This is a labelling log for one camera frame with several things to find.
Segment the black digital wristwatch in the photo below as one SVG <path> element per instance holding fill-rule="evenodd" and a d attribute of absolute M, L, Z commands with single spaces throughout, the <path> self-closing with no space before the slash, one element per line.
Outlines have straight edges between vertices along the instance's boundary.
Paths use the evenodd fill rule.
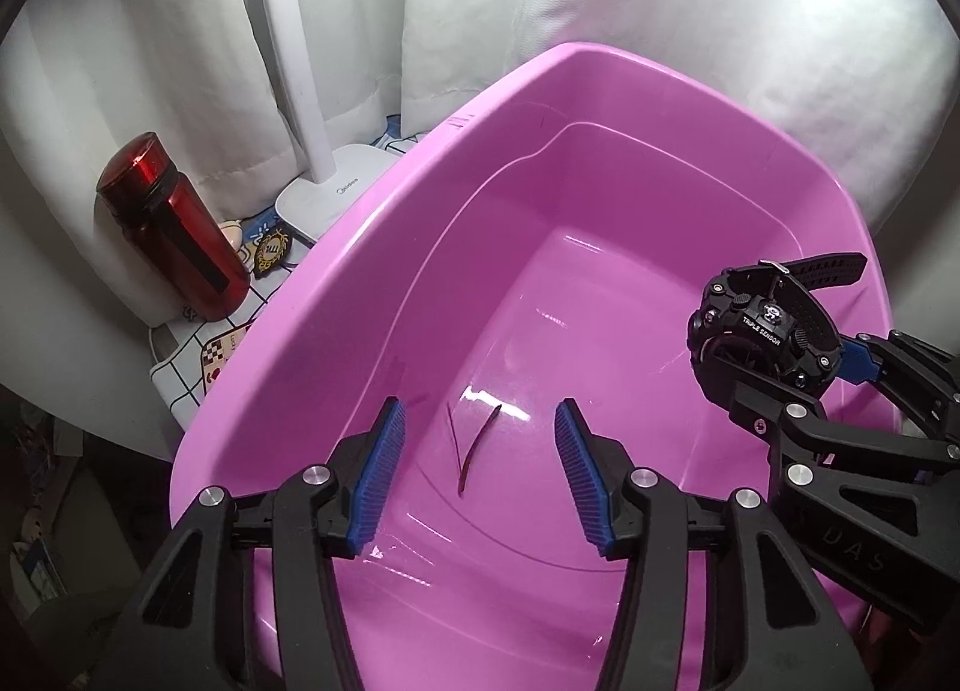
<path fill-rule="evenodd" d="M 711 278 L 686 324 L 704 397 L 726 407 L 734 387 L 750 376 L 822 397 L 838 376 L 843 342 L 814 293 L 854 285 L 866 265 L 864 254 L 830 253 L 760 260 Z"/>

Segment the pink plastic tub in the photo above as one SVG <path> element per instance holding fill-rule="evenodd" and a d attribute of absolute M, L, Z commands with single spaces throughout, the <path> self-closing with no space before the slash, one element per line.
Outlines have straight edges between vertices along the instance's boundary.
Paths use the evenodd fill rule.
<path fill-rule="evenodd" d="M 337 579 L 371 689 L 589 689 L 623 571 L 586 542 L 553 443 L 574 398 L 636 464 L 726 498 L 765 444 L 704 400 L 685 345 L 709 278 L 872 251 L 832 171 L 693 80 L 556 46 L 371 186 L 265 304 L 206 394 L 169 507 L 275 488 L 404 402 L 376 538 Z M 473 459 L 464 496 L 451 405 Z"/>

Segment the white desk lamp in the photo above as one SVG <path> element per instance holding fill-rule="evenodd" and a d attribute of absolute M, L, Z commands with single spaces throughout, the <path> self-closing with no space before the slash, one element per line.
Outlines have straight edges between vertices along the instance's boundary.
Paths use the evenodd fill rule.
<path fill-rule="evenodd" d="M 299 0 L 263 0 L 280 82 L 308 170 L 278 194 L 275 210 L 293 232 L 313 244 L 322 238 L 398 160 L 384 148 L 347 143 L 335 148 L 327 136 L 302 25 Z"/>

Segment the red metal water bottle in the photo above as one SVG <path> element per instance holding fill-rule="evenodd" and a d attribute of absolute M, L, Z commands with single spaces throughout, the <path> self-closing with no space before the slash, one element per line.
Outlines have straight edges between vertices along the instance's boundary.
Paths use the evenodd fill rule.
<path fill-rule="evenodd" d="M 218 320 L 241 306 L 251 285 L 247 269 L 155 132 L 117 150 L 96 194 L 128 241 L 195 313 Z"/>

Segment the white curtain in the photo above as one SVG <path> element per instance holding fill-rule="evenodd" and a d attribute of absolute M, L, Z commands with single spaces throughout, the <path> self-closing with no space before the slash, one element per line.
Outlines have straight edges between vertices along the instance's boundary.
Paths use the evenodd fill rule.
<path fill-rule="evenodd" d="M 773 122 L 880 225 L 957 100 L 957 31 L 936 0 L 293 1 L 334 145 L 389 118 L 427 132 L 547 47 L 597 41 Z M 25 0 L 2 41 L 3 387 L 155 457 L 176 431 L 146 337 L 179 304 L 94 186 L 145 131 L 218 220 L 267 209 L 306 170 L 267 4 Z"/>

